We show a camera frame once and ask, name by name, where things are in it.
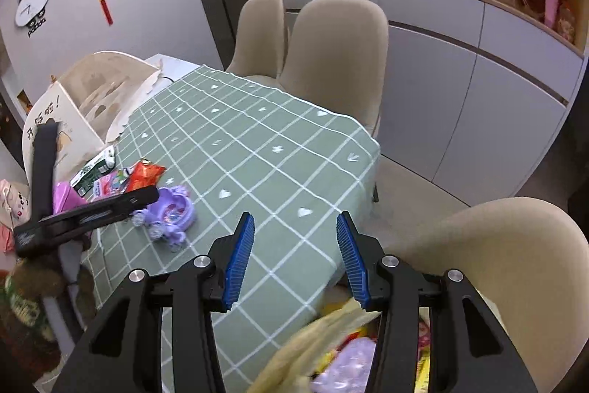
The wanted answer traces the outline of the panda wall clock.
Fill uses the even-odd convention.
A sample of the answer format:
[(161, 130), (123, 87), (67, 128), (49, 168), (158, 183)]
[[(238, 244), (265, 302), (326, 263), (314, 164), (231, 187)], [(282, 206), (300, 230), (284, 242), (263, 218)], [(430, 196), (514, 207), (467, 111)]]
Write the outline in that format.
[(31, 37), (45, 22), (45, 11), (49, 0), (18, 0), (15, 24), (26, 29)]

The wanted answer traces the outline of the yellow red snack packet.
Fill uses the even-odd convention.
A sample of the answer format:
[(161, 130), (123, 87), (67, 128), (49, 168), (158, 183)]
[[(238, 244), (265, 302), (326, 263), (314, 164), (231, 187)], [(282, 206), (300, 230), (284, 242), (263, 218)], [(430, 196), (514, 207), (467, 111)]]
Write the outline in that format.
[(431, 360), (431, 335), (429, 326), (421, 319), (418, 324), (418, 357), (414, 393), (427, 393)]

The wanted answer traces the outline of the middle beige chair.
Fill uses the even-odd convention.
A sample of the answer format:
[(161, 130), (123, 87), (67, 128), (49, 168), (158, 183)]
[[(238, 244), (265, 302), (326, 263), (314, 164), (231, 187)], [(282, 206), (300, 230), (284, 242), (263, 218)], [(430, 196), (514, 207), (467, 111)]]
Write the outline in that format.
[(353, 117), (370, 135), (380, 121), (388, 21), (368, 0), (313, 0), (300, 10), (279, 84), (289, 94)]

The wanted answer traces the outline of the green white snack packet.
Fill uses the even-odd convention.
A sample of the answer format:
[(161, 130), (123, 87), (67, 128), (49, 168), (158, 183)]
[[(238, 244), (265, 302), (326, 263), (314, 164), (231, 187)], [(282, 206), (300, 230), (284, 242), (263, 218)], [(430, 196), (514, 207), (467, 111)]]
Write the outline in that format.
[(70, 180), (70, 186), (79, 196), (84, 197), (93, 189), (97, 179), (112, 172), (116, 165), (116, 152), (112, 145), (91, 158)]

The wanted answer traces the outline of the white mesh food cover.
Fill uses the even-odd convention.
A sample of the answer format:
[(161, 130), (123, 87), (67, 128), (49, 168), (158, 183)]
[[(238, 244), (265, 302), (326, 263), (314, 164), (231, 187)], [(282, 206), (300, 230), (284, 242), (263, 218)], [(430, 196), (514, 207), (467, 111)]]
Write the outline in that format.
[(26, 178), (32, 179), (34, 138), (40, 124), (60, 124), (54, 179), (72, 179), (86, 162), (119, 138), (160, 73), (159, 66), (135, 56), (101, 51), (84, 57), (53, 80), (24, 124)]

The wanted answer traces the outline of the pink cartoon snack packet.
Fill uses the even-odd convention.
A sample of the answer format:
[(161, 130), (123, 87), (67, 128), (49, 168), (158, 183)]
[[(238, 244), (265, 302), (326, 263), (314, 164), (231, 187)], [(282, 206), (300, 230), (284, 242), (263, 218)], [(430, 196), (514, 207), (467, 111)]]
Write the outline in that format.
[(102, 199), (102, 197), (116, 196), (116, 194), (123, 193), (127, 188), (129, 179), (130, 174), (126, 169), (109, 172), (108, 175), (95, 180), (93, 196), (95, 199)]

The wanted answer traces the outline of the translucent purple plastic bag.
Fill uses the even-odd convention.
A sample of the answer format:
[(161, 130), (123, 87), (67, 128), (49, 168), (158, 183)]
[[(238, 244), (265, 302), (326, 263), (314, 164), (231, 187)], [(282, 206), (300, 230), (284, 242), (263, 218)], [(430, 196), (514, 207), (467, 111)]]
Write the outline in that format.
[(310, 383), (310, 390), (321, 393), (366, 391), (376, 344), (367, 337), (348, 343), (320, 375)]

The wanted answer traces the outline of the far beige chair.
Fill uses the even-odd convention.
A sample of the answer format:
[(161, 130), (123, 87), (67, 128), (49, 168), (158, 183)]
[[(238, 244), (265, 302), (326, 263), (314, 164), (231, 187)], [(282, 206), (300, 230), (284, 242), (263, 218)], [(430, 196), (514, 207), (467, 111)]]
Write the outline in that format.
[(236, 48), (227, 71), (278, 88), (288, 44), (283, 1), (248, 0), (241, 9)]

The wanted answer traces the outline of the pink toy trash bin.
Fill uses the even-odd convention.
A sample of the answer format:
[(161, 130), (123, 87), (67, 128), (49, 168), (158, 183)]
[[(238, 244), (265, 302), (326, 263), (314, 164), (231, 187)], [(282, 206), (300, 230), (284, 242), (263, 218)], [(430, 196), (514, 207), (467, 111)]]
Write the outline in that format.
[(64, 213), (73, 208), (81, 207), (86, 204), (78, 193), (70, 186), (68, 182), (60, 182), (53, 190), (53, 213)]

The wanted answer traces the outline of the near beige chair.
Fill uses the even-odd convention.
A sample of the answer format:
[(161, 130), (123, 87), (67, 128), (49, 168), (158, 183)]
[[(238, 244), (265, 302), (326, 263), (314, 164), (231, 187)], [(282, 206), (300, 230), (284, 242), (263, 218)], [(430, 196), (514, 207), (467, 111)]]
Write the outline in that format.
[(397, 234), (384, 249), (426, 273), (461, 270), (497, 307), (539, 391), (587, 391), (588, 241), (561, 208), (492, 200)]

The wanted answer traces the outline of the red foil snack packet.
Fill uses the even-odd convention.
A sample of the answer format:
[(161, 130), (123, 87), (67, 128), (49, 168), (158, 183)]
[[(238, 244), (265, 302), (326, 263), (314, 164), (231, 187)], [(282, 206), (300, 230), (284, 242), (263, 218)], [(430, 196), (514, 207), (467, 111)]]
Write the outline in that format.
[(155, 186), (165, 171), (166, 168), (162, 165), (154, 164), (147, 159), (140, 159), (129, 176), (126, 192), (145, 186)]

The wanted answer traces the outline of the beige chair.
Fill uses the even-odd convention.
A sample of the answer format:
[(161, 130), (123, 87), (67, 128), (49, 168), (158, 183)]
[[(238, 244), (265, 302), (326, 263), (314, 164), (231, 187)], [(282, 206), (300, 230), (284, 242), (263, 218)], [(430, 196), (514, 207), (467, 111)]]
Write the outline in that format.
[(279, 84), (289, 94), (353, 117), (370, 135), (380, 121), (388, 21), (368, 0), (313, 0), (300, 10)]
[(461, 270), (497, 307), (539, 391), (587, 391), (588, 241), (561, 208), (492, 200), (397, 234), (384, 249), (426, 273)]
[(288, 44), (283, 1), (248, 0), (241, 9), (236, 48), (227, 71), (278, 88)]

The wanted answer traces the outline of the grey sideboard cabinet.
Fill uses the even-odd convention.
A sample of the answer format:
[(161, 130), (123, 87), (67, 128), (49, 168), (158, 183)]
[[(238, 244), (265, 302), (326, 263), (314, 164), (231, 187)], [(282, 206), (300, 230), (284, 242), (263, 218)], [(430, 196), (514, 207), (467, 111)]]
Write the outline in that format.
[[(283, 0), (289, 20), (308, 2)], [(387, 16), (383, 155), (475, 206), (513, 196), (540, 164), (587, 57), (493, 0), (368, 0)]]

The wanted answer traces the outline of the purple toy carriage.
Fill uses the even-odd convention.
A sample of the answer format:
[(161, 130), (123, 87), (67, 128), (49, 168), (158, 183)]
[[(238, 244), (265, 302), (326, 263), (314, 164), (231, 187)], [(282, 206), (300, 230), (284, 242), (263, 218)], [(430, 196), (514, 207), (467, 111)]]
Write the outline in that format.
[(171, 251), (187, 242), (187, 230), (196, 219), (195, 207), (185, 186), (160, 187), (159, 198), (132, 215), (134, 227), (144, 227), (151, 241), (164, 242)]

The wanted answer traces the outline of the yellow trash bag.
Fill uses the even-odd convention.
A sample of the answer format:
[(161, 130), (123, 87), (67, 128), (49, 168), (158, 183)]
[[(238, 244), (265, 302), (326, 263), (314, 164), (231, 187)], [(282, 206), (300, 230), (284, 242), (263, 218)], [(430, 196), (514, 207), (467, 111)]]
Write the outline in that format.
[(341, 308), (293, 334), (247, 392), (310, 392), (310, 376), (321, 357), (341, 344), (352, 331), (379, 317), (379, 312), (366, 312), (356, 300), (349, 299)]

